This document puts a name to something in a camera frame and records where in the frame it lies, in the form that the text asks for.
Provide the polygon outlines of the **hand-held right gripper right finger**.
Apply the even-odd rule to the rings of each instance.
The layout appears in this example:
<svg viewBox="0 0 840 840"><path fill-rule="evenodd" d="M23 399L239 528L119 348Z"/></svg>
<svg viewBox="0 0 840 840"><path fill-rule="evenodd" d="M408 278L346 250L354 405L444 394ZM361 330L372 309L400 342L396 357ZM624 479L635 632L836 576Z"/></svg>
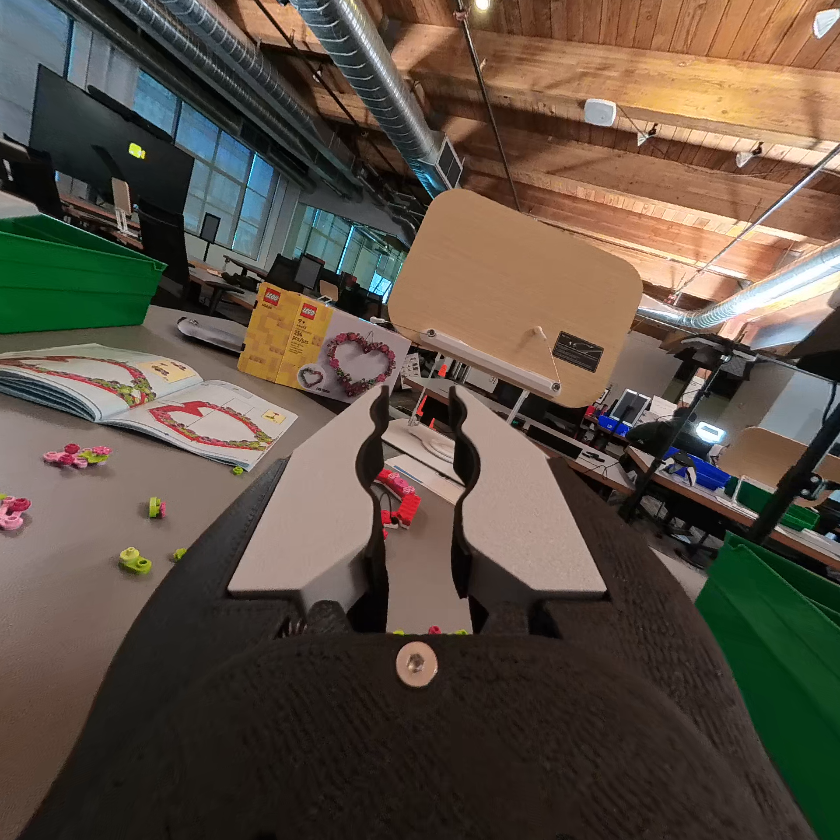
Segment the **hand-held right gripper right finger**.
<svg viewBox="0 0 840 840"><path fill-rule="evenodd" d="M455 590L485 610L501 603L597 601L606 583L546 455L460 385L448 394L455 504Z"/></svg>

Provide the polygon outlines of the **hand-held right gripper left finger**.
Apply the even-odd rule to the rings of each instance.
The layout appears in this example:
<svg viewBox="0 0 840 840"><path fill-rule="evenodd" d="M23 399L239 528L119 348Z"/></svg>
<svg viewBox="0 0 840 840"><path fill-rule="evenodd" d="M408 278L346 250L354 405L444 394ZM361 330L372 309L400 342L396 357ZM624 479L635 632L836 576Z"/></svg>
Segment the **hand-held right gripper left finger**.
<svg viewBox="0 0 840 840"><path fill-rule="evenodd" d="M365 597L386 614L389 581L381 505L389 389L372 387L290 455L227 592L277 596L305 611L321 601L349 611Z"/></svg>

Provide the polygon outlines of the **curved red lego heart section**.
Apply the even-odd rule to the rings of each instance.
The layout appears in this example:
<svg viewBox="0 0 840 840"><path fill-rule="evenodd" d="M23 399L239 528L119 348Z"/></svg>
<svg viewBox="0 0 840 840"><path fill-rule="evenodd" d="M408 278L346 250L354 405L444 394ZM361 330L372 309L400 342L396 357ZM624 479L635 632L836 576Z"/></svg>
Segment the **curved red lego heart section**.
<svg viewBox="0 0 840 840"><path fill-rule="evenodd" d="M402 473L392 467L384 467L374 483L388 493L388 502L381 508L383 529L409 529L421 504L417 491Z"/></svg>

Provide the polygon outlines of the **open lego instruction booklet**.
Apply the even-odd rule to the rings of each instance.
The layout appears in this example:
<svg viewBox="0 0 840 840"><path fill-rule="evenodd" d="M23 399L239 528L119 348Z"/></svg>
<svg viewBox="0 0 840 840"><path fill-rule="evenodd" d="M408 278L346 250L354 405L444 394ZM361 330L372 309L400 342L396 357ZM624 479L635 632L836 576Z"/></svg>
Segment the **open lego instruction booklet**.
<svg viewBox="0 0 840 840"><path fill-rule="evenodd" d="M97 343L3 353L1 391L244 471L298 420L240 386L206 381L178 360Z"/></svg>

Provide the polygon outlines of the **yellow and white lego box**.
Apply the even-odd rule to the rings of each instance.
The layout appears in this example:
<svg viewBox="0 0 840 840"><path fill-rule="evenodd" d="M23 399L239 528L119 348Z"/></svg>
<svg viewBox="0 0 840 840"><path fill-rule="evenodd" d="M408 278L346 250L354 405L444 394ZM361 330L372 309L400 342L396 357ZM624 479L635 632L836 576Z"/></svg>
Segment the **yellow and white lego box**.
<svg viewBox="0 0 840 840"><path fill-rule="evenodd" d="M411 343L400 333L264 282L238 369L313 396L352 403L392 390Z"/></svg>

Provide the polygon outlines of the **pink lego flower cluster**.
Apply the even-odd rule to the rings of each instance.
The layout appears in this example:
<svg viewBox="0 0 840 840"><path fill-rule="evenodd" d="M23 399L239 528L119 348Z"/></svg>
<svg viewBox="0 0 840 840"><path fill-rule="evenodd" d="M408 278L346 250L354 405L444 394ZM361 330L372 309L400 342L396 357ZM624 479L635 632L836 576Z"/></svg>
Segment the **pink lego flower cluster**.
<svg viewBox="0 0 840 840"><path fill-rule="evenodd" d="M58 468L87 469L106 463L112 454L107 446L82 448L68 444L63 449L43 454L44 463Z"/></svg>

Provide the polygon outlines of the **blue storage bins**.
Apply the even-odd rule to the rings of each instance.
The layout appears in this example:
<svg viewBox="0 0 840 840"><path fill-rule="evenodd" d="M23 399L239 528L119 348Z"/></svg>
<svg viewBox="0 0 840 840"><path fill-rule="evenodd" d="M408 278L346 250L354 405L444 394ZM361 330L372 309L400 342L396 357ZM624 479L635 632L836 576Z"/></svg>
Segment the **blue storage bins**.
<svg viewBox="0 0 840 840"><path fill-rule="evenodd" d="M702 458L673 447L666 451L659 471L685 479L693 487L703 487L712 491L725 488L732 478Z"/></svg>

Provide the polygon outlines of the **grey plastic bag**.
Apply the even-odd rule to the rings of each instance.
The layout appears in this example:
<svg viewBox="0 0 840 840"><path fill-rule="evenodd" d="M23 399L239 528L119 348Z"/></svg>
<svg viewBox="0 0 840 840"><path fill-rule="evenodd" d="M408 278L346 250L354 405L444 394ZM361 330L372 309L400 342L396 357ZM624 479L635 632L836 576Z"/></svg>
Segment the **grey plastic bag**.
<svg viewBox="0 0 840 840"><path fill-rule="evenodd" d="M239 356L245 349L245 337L194 318L179 318L176 329L185 339Z"/></svg>

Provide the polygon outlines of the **wooden book stand white base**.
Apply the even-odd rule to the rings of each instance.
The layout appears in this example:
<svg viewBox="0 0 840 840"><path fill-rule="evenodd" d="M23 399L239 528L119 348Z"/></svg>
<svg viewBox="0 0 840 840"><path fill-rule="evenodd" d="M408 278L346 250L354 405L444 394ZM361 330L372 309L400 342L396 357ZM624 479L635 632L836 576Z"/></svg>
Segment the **wooden book stand white base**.
<svg viewBox="0 0 840 840"><path fill-rule="evenodd" d="M643 292L624 259L458 188L429 205L386 308L414 344L576 408L610 384Z"/></svg>

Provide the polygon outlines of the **green plastic bin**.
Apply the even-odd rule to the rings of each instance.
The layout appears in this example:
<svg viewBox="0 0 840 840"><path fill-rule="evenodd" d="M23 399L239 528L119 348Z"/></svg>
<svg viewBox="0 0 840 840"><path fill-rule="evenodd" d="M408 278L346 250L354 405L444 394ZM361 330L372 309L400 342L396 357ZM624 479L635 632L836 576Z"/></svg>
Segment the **green plastic bin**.
<svg viewBox="0 0 840 840"><path fill-rule="evenodd" d="M47 215L1 221L1 333L140 325L165 263Z"/></svg>
<svg viewBox="0 0 840 840"><path fill-rule="evenodd" d="M838 584L728 532L696 607L815 834L838 839Z"/></svg>

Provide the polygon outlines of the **silver ventilation duct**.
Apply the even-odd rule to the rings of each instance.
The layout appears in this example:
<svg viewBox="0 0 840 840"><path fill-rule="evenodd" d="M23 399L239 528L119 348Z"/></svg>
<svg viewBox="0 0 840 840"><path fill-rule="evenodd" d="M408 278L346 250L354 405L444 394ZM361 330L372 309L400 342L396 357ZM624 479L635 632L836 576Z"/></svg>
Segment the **silver ventilation duct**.
<svg viewBox="0 0 840 840"><path fill-rule="evenodd" d="M809 289L825 278L835 275L838 270L839 249L838 244L834 244L796 260L719 303L699 310L686 311L658 301L656 308L640 306L636 315L674 329L711 329L752 310L764 308Z"/></svg>
<svg viewBox="0 0 840 840"><path fill-rule="evenodd" d="M428 125L362 2L291 4L426 192L456 189L463 165L452 143Z"/></svg>

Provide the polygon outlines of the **large black wall screen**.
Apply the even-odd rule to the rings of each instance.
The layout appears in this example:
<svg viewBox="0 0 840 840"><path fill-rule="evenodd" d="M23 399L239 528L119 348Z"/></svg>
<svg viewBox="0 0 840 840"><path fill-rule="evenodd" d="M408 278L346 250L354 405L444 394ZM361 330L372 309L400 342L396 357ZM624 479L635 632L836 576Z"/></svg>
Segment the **large black wall screen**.
<svg viewBox="0 0 840 840"><path fill-rule="evenodd" d="M182 215L194 159L138 114L38 65L29 147L49 155L56 171L108 193L126 182L135 202Z"/></svg>

